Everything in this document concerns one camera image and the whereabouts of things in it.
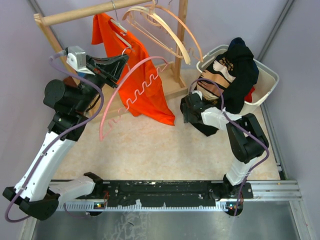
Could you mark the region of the white plastic hanger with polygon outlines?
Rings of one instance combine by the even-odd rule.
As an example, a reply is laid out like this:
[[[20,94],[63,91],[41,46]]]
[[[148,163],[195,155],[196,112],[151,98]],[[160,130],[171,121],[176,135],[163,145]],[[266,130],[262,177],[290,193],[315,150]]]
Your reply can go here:
[[[115,18],[116,18],[116,20],[111,19],[111,22],[121,30],[121,34],[122,34],[123,36],[126,36],[128,32],[127,32],[127,30],[121,25],[121,23],[120,23],[120,21],[119,21],[115,3],[114,3],[113,0],[111,0],[110,2],[111,2],[111,4],[112,4],[113,11],[114,11],[114,13],[115,13]]]

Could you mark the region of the black orange t shirt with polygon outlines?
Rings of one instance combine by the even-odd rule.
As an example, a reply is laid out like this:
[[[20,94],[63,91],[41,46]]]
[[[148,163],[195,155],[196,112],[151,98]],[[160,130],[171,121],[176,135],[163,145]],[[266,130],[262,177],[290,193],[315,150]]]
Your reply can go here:
[[[200,74],[195,89],[202,93],[206,104],[221,108],[224,98],[226,111],[239,114],[246,97],[258,82],[259,70],[251,50],[243,44],[230,45]]]

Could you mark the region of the red t shirt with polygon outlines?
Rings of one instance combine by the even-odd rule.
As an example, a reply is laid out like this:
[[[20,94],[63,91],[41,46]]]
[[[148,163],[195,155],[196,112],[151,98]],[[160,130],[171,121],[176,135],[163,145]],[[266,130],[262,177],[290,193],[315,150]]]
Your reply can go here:
[[[253,96],[252,95],[253,95],[254,91],[255,91],[255,87],[253,86],[250,89],[249,93],[245,96],[245,98],[244,98],[245,102],[251,103],[253,101]]]

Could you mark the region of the cream plastic hook hanger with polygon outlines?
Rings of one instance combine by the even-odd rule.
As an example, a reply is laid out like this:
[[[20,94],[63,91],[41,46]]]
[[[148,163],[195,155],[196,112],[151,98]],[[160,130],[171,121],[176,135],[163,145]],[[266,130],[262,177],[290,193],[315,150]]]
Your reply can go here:
[[[164,38],[161,35],[167,36],[173,41],[176,46],[176,42],[168,34],[168,32],[158,23],[159,15],[151,13],[150,7],[133,6],[129,8],[123,15],[122,20],[128,22],[132,27],[136,28],[140,33],[148,37],[155,44],[172,54],[169,50],[176,52],[171,45],[164,42]]]

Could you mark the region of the navy t shirt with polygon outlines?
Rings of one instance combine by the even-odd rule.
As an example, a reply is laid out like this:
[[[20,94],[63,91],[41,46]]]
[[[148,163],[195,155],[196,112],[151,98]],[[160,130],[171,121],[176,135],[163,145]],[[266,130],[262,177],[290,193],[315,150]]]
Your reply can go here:
[[[230,50],[231,48],[233,48],[234,46],[237,46],[237,45],[242,46],[242,47],[246,47],[245,41],[241,37],[236,37],[230,42],[228,50]],[[256,73],[259,73],[259,69],[258,69],[254,60],[252,61],[252,67]]]

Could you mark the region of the beige wooden hanger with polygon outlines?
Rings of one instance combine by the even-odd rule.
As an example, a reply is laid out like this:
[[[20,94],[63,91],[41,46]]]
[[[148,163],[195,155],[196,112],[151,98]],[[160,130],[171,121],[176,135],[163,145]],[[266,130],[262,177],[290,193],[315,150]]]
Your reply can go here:
[[[169,15],[171,15],[174,19],[177,20],[178,24],[181,24],[182,26],[185,25],[180,20],[180,18],[178,16],[176,16],[174,13],[172,13],[168,8],[165,8],[163,6],[157,5],[156,1],[153,0],[152,4],[150,6],[150,12],[157,16],[157,14],[155,13],[155,8],[161,9],[161,10],[165,11],[166,13],[168,13]],[[188,53],[187,49],[185,48],[185,45],[182,43],[182,40],[173,32],[173,30],[167,25],[167,23],[161,17],[159,17],[158,23],[167,31],[167,33],[175,41],[175,44],[177,46],[177,50],[176,50],[175,53],[170,49],[168,51],[171,52],[177,58],[184,59],[184,62],[187,65],[190,65],[191,64],[191,58],[189,56],[189,53]]]

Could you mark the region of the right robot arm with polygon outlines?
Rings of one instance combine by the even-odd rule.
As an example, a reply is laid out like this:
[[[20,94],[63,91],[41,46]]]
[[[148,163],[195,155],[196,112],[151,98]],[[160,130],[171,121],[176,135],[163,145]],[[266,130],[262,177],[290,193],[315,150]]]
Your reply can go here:
[[[269,142],[256,116],[252,113],[240,116],[221,110],[203,100],[195,90],[181,99],[183,122],[189,123],[206,137],[217,131],[226,131],[234,156],[222,183],[213,187],[212,198],[235,198],[253,170],[258,157],[267,152]]]

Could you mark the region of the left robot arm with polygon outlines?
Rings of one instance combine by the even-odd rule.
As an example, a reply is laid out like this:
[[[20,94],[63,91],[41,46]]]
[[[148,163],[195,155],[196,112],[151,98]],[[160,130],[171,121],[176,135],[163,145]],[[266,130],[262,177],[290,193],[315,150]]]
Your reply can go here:
[[[92,172],[56,187],[50,186],[50,182],[91,121],[86,116],[91,102],[96,97],[103,97],[105,85],[118,87],[118,80],[129,60],[125,53],[97,58],[83,51],[72,53],[63,50],[50,57],[50,64],[59,57],[66,58],[67,65],[74,70],[72,77],[79,79],[79,84],[70,86],[54,79],[46,85],[43,102],[55,114],[43,144],[21,180],[15,186],[5,188],[2,193],[11,205],[17,205],[27,217],[40,221],[51,217],[58,206],[68,201],[84,196],[97,199],[103,195],[103,180]]]

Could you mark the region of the wooden clothes rack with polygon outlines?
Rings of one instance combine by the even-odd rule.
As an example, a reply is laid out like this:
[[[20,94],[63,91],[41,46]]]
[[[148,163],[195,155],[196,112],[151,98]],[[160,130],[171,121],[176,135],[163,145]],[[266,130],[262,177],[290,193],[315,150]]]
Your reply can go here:
[[[58,58],[64,64],[62,71],[75,79],[76,86],[52,83],[46,91],[45,101],[56,111],[58,120],[92,117],[94,121],[119,120],[125,113],[131,113],[142,104],[159,107],[167,99],[187,93],[187,87],[180,77],[180,69],[162,58],[160,65],[154,65],[154,56],[149,56],[146,48],[107,12],[127,8],[123,19],[144,35],[161,45],[156,37],[141,26],[136,14],[160,29],[164,29],[175,42],[171,51],[176,62],[191,62],[188,51],[181,41],[180,34],[174,32],[156,14],[157,5],[152,0],[117,0],[50,16],[34,15],[34,20],[51,44]],[[78,46],[62,48],[51,31],[51,26],[84,17],[105,19],[105,34],[109,40],[104,44],[115,49],[115,55],[98,58],[88,55]]]

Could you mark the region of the brown cloth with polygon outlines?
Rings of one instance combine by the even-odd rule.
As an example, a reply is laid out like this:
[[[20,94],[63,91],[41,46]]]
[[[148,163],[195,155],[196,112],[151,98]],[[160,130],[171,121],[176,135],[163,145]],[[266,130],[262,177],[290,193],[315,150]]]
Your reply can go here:
[[[76,88],[78,86],[78,84],[75,82],[75,80],[71,77],[71,76],[68,76],[66,77],[63,82],[67,85],[67,86],[70,86],[70,87],[74,87]]]

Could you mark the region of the white laundry basket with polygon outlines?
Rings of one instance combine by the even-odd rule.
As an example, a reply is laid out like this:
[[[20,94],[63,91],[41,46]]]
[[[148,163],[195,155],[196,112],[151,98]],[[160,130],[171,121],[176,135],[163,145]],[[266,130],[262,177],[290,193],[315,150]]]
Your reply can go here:
[[[203,56],[203,61],[197,62],[196,69],[202,73],[218,55],[226,52],[228,48],[229,46],[226,44],[222,44],[213,48]],[[276,72],[271,70],[257,59],[254,58],[253,60],[259,71],[258,80],[254,85],[254,91],[251,94],[252,102],[245,101],[239,115],[253,113],[255,109],[258,108],[268,98],[279,82],[279,75]]]

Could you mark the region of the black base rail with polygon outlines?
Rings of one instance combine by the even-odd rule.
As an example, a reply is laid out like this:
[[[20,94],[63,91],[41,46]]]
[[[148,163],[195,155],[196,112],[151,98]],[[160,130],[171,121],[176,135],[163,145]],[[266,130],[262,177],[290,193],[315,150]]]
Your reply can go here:
[[[214,207],[222,199],[252,199],[252,186],[231,185],[226,179],[211,180],[110,180],[99,184],[91,194],[79,200],[102,199],[109,207],[132,206],[140,201],[143,207]]]

